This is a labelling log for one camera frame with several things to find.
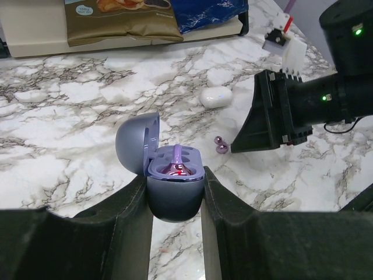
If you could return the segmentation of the purple earbud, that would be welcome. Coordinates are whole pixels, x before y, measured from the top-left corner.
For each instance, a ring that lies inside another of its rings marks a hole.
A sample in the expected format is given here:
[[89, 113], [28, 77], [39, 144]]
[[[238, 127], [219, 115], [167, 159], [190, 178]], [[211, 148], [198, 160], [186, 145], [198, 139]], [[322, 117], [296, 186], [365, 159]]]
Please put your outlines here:
[[214, 138], [216, 144], [216, 152], [219, 154], [225, 154], [229, 151], [229, 144], [220, 136]]
[[173, 155], [170, 163], [160, 170], [161, 174], [168, 176], [191, 176], [192, 171], [188, 169], [182, 161], [182, 146], [176, 144], [173, 147]]

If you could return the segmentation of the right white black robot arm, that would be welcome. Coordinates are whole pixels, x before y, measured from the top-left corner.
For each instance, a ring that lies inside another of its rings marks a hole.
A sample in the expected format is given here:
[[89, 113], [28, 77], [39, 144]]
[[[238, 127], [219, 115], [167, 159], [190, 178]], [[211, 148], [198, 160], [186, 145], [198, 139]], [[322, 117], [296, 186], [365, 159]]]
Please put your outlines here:
[[317, 124], [355, 124], [372, 114], [372, 2], [337, 1], [319, 22], [336, 73], [303, 82], [284, 63], [255, 75], [249, 114], [232, 153], [299, 145]]

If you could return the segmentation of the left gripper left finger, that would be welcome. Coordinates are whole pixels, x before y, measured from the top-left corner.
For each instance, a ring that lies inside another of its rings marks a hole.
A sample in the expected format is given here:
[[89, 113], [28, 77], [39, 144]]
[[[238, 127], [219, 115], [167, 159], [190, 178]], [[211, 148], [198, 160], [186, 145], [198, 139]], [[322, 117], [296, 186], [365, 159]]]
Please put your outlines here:
[[72, 218], [3, 210], [1, 278], [146, 279], [152, 225], [142, 176]]

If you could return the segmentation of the white earbud case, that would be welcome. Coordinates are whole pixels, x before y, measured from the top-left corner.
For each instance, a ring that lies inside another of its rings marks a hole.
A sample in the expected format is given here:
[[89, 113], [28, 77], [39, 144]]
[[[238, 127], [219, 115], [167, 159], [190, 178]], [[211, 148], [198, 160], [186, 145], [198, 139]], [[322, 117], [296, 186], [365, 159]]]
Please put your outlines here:
[[224, 86], [203, 89], [199, 97], [201, 104], [207, 109], [226, 107], [231, 104], [232, 99], [232, 91]]

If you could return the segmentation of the lavender earbud charging case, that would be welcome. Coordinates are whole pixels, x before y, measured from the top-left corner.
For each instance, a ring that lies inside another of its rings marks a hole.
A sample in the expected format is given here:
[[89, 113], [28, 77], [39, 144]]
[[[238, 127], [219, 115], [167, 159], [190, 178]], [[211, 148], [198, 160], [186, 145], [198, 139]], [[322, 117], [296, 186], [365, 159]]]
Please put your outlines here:
[[153, 215], [166, 222], [193, 218], [202, 203], [205, 170], [200, 151], [182, 146], [182, 161], [191, 176], [168, 176], [160, 170], [173, 155], [174, 145], [160, 146], [160, 115], [146, 113], [124, 121], [115, 137], [115, 150], [124, 168], [146, 177], [147, 201]]

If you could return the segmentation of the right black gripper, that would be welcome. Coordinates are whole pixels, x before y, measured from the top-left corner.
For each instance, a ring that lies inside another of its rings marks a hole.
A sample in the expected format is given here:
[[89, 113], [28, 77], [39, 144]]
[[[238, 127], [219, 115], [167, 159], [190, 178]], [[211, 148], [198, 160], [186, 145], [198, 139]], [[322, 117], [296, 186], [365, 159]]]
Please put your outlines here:
[[242, 153], [299, 145], [312, 134], [313, 125], [340, 121], [339, 75], [302, 82], [264, 70], [254, 76], [251, 109], [230, 149]]

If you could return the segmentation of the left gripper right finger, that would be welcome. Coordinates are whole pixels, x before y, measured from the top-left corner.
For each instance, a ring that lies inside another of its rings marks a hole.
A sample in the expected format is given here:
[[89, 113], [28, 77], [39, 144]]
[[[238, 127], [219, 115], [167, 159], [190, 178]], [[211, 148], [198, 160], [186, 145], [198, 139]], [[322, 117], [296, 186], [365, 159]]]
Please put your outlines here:
[[372, 188], [338, 212], [261, 212], [206, 171], [207, 279], [371, 279]]

